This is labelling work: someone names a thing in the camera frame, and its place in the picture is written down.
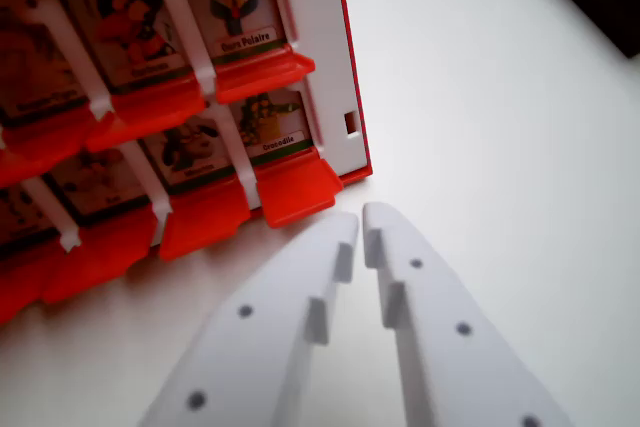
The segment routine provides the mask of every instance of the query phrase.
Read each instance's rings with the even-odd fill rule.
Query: red flip-down tab
[[[54,239],[0,261],[0,324],[40,298],[64,258]]]
[[[315,147],[256,167],[257,188],[267,223],[278,228],[336,203],[342,182]]]
[[[216,68],[216,99],[229,104],[298,82],[316,70],[312,59],[296,54],[289,44]]]
[[[149,206],[81,229],[82,245],[66,255],[42,300],[59,302],[123,275],[148,254],[157,223]]]
[[[116,113],[107,113],[87,140],[91,152],[175,127],[205,108],[193,75],[111,100]]]
[[[82,149],[96,126],[86,107],[56,114],[33,124],[5,129],[6,149],[0,150],[0,187],[44,174]]]
[[[160,257],[181,255],[232,237],[250,217],[249,204],[238,177],[221,180],[171,197]]]

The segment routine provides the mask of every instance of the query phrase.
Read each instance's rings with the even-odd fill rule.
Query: small hole
[[[196,390],[189,395],[187,405],[191,410],[200,410],[207,403],[207,397],[201,390]]]
[[[527,415],[522,419],[522,427],[542,427],[542,422],[533,415]]]
[[[471,326],[466,322],[460,322],[458,325],[456,325],[456,330],[460,335],[471,335]]]
[[[253,307],[251,307],[250,305],[243,305],[242,307],[240,307],[240,309],[238,309],[238,314],[243,319],[246,319],[251,314],[253,314]]]
[[[347,134],[349,135],[358,131],[358,120],[356,114],[357,112],[355,110],[344,114],[344,123],[347,126]]]

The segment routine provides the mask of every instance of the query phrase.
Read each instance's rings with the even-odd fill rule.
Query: character card
[[[300,92],[287,89],[230,105],[253,165],[280,159],[313,145]]]
[[[61,0],[113,94],[191,72],[164,0]]]
[[[0,258],[57,234],[29,194],[12,185],[0,189]]]
[[[89,225],[149,202],[117,149],[82,151],[63,160],[44,181],[78,225]]]
[[[86,101],[69,63],[43,24],[0,8],[0,122],[15,127]]]
[[[213,120],[193,116],[138,141],[167,192],[180,194],[235,172]]]
[[[189,0],[214,65],[282,47],[276,0]]]

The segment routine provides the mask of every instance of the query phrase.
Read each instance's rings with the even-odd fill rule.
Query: white plastic piece
[[[131,170],[151,201],[151,209],[158,219],[158,226],[151,245],[159,244],[162,240],[167,217],[173,211],[169,194],[167,194],[162,182],[154,172],[153,167],[151,167],[149,160],[135,140],[120,144],[118,149],[131,166]]]
[[[112,111],[111,95],[91,57],[84,48],[59,0],[37,0],[35,8],[28,8],[24,2],[14,4],[17,15],[23,20],[43,23],[51,32],[58,48],[67,59],[78,83],[89,99],[89,109],[100,120]]]
[[[215,93],[215,70],[200,35],[189,0],[164,0],[204,97]]]
[[[140,426],[291,425],[357,233],[355,215],[329,216],[271,258],[206,321]]]
[[[453,270],[393,207],[364,207],[367,267],[396,331],[409,427],[568,427]]]
[[[78,236],[78,224],[75,223],[40,177],[31,177],[23,180],[20,185],[27,191],[36,205],[42,209],[55,228],[58,229],[58,232],[60,232],[60,244],[65,251],[69,252],[74,247],[82,244]]]
[[[220,132],[229,153],[231,163],[236,169],[238,179],[244,188],[249,208],[257,209],[262,205],[262,202],[256,188],[256,174],[249,161],[249,156],[244,148],[242,138],[238,132],[238,126],[231,115],[231,111],[227,106],[218,104],[213,97],[207,99],[207,104],[209,107],[198,115],[215,121],[218,132]]]

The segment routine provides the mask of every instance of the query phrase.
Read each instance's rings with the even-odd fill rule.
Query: white table surface
[[[404,211],[577,426],[637,426],[639,62],[568,0],[348,2],[375,173],[336,209]],[[0,425],[134,426],[205,315],[308,223],[27,309],[0,328]],[[300,425],[403,425],[361,252],[332,334]]]

